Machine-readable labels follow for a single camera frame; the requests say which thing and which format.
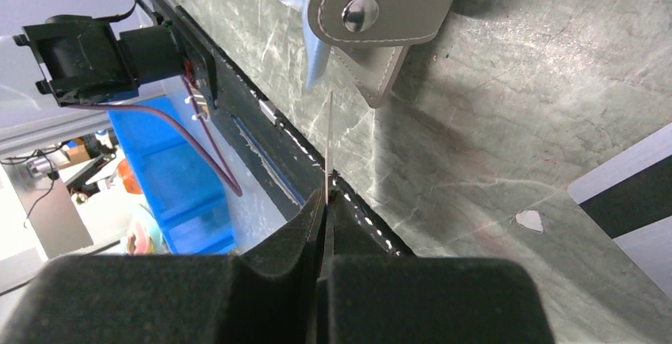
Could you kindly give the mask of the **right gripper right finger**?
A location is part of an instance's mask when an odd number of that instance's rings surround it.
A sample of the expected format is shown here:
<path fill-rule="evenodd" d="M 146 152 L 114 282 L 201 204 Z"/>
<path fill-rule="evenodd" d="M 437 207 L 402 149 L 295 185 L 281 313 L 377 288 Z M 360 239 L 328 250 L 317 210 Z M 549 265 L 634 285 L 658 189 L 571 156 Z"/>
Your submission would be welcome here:
<path fill-rule="evenodd" d="M 319 342 L 554 342 L 538 289 L 516 262 L 389 254 L 339 192 L 326 221 Z"/>

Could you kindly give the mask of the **single silver credit card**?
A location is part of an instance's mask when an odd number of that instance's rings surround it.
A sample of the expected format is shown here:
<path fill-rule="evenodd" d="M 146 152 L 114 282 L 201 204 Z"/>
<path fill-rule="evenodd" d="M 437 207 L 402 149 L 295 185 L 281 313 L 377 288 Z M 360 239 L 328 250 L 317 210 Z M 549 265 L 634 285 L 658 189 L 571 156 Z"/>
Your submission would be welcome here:
<path fill-rule="evenodd" d="M 567 192 L 671 296 L 671 125 L 576 179 Z"/>

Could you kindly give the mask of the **grey card holder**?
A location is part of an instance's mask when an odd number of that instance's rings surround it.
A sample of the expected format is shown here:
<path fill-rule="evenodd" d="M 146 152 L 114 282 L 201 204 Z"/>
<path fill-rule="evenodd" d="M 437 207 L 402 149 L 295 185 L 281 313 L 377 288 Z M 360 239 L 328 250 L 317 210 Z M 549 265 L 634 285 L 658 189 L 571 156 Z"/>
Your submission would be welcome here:
<path fill-rule="evenodd" d="M 279 1 L 301 12 L 306 86 L 319 82 L 335 56 L 375 109 L 391 90 L 409 48 L 439 33 L 454 0 Z"/>

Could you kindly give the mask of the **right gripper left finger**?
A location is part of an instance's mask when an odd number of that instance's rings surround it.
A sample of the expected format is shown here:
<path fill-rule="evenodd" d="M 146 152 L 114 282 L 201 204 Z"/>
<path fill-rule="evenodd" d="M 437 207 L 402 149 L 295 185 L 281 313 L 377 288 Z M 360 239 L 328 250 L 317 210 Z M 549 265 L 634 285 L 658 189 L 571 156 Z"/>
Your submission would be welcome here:
<path fill-rule="evenodd" d="M 30 282 L 4 343 L 304 343 L 326 192 L 240 255 L 68 255 Z"/>

